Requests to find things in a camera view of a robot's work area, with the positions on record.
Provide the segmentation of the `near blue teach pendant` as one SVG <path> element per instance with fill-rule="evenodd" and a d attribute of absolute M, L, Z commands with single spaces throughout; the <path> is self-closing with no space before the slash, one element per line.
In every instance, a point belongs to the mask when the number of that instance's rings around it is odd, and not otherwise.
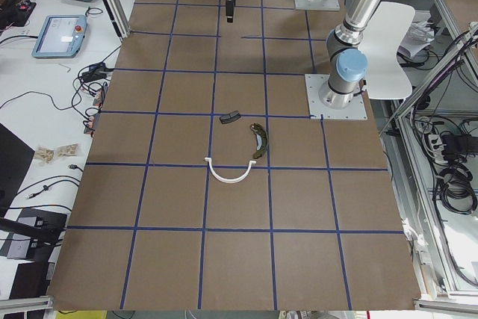
<path fill-rule="evenodd" d="M 33 58 L 73 58 L 87 31 L 85 15 L 47 16 L 32 50 Z"/>

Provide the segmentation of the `olive green brake shoe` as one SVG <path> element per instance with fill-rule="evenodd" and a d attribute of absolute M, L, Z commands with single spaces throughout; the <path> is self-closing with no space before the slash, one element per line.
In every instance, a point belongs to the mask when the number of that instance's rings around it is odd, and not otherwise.
<path fill-rule="evenodd" d="M 250 126 L 251 131 L 256 136 L 257 148 L 253 153 L 252 158 L 257 160 L 262 158 L 268 150 L 269 146 L 269 137 L 266 129 L 259 123 L 253 123 Z"/>

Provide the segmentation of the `white curved plastic bracket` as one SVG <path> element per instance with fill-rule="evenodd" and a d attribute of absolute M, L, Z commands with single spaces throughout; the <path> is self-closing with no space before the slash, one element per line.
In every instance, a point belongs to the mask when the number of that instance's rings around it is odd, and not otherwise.
<path fill-rule="evenodd" d="M 233 185 L 246 180 L 252 169 L 257 164 L 256 160 L 249 160 L 244 168 L 218 168 L 215 167 L 213 158 L 204 157 L 204 162 L 208 165 L 210 174 L 219 182 L 227 185 Z"/>

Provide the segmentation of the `bag of wooden pieces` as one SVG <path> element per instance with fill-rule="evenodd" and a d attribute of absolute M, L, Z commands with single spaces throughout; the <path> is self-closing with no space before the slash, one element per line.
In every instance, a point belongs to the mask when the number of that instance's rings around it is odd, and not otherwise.
<path fill-rule="evenodd" d="M 49 164 L 55 160 L 55 151 L 43 146 L 38 146 L 34 152 L 34 159 L 44 164 Z"/>

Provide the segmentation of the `dark grey brake pad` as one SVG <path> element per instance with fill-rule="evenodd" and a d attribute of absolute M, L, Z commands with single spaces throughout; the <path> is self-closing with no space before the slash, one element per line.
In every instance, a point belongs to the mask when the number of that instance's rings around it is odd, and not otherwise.
<path fill-rule="evenodd" d="M 219 117 L 219 120 L 223 125 L 225 125 L 225 124 L 233 123 L 234 121 L 239 120 L 240 117 L 241 115 L 239 111 L 232 111 L 230 113 L 221 115 Z"/>

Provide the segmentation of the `white plastic chair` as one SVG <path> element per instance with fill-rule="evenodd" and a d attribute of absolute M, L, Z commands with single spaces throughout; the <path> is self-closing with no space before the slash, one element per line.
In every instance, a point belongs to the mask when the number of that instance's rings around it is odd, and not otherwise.
<path fill-rule="evenodd" d="M 368 60 L 365 76 L 370 99 L 394 100 L 411 95 L 410 80 L 397 61 L 397 50 L 412 23 L 415 9 L 383 1 L 366 29 L 359 50 Z"/>

